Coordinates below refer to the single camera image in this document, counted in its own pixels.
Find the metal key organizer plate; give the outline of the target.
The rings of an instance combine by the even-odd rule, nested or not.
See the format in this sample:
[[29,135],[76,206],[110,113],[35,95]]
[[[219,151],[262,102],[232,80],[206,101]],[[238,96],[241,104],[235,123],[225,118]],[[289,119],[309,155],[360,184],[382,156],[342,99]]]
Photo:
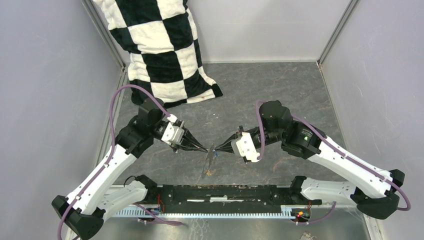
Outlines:
[[206,175],[206,171],[210,170],[214,160],[217,158],[214,156],[213,150],[215,149],[215,144],[212,144],[209,148],[209,152],[207,152],[207,155],[205,157],[205,162],[203,165],[202,173],[200,175],[201,179],[204,179]]

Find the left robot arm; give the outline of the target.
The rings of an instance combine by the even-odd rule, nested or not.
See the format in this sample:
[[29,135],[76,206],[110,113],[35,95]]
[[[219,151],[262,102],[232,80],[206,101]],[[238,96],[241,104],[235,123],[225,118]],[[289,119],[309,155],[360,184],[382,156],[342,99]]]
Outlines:
[[109,151],[89,176],[68,195],[57,195],[52,200],[51,205],[61,223],[66,224],[79,239],[94,237],[106,220],[127,206],[140,201],[151,204],[156,200],[156,184],[145,176],[136,177],[117,193],[105,195],[123,171],[153,145],[154,140],[167,144],[174,152],[208,152],[183,121],[174,115],[167,117],[164,110],[160,99],[146,99],[139,106],[138,114],[119,131]]

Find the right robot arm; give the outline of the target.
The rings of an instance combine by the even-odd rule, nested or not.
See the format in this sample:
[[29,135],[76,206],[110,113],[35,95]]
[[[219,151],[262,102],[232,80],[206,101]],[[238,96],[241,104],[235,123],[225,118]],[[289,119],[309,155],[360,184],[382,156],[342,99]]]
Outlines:
[[406,199],[401,190],[405,179],[402,171],[384,170],[355,156],[323,131],[294,116],[278,100],[259,100],[255,111],[258,126],[249,130],[240,127],[216,147],[218,152],[256,163],[264,158],[266,146],[279,142],[289,155],[321,165],[343,178],[327,181],[297,176],[288,191],[293,203],[309,200],[353,206],[379,220],[400,210],[400,199]]

